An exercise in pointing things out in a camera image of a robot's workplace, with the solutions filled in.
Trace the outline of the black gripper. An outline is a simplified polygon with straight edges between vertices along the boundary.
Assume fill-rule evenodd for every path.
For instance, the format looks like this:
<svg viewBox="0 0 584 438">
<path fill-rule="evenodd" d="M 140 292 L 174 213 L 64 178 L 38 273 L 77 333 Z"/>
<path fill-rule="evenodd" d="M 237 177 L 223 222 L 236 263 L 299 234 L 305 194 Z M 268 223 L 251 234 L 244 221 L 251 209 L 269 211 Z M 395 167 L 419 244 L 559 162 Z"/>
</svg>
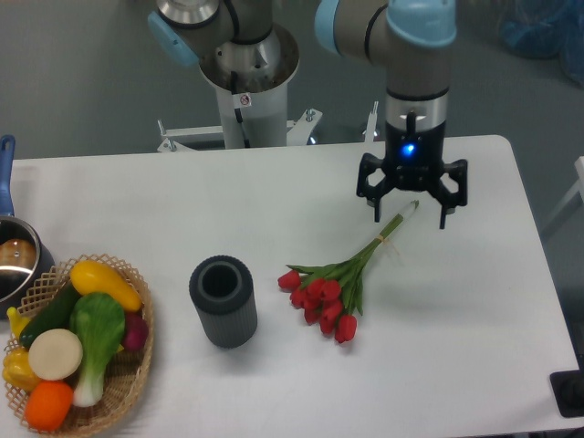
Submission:
<svg viewBox="0 0 584 438">
<path fill-rule="evenodd" d="M 444 229 L 446 216 L 457 206 L 468 202 L 468 161 L 465 159 L 443 163 L 445 124 L 409 134 L 386 124 L 386 155 L 383 159 L 364 153 L 360 160 L 357 189 L 358 197 L 365 198 L 374 210 L 374 221 L 381 219 L 381 199 L 393 189 L 403 191 L 428 191 L 441 205 L 439 228 Z M 372 185 L 369 178 L 381 170 L 383 177 Z M 451 192 L 443 183 L 447 175 L 457 184 Z"/>
</svg>

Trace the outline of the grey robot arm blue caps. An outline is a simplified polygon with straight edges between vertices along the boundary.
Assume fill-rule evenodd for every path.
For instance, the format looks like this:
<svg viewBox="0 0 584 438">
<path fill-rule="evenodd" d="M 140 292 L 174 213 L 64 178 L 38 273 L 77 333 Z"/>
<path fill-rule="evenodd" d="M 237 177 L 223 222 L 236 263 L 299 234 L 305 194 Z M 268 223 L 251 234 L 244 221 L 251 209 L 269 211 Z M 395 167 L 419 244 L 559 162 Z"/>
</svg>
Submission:
<svg viewBox="0 0 584 438">
<path fill-rule="evenodd" d="M 271 2 L 160 1 L 148 26 L 171 59 L 214 87 L 227 148 L 286 142 L 299 53 Z M 385 155 L 362 157 L 357 195 L 374 209 L 392 190 L 428 193 L 443 214 L 466 205 L 466 161 L 443 161 L 454 2 L 323 1 L 314 29 L 326 50 L 386 72 Z"/>
</svg>

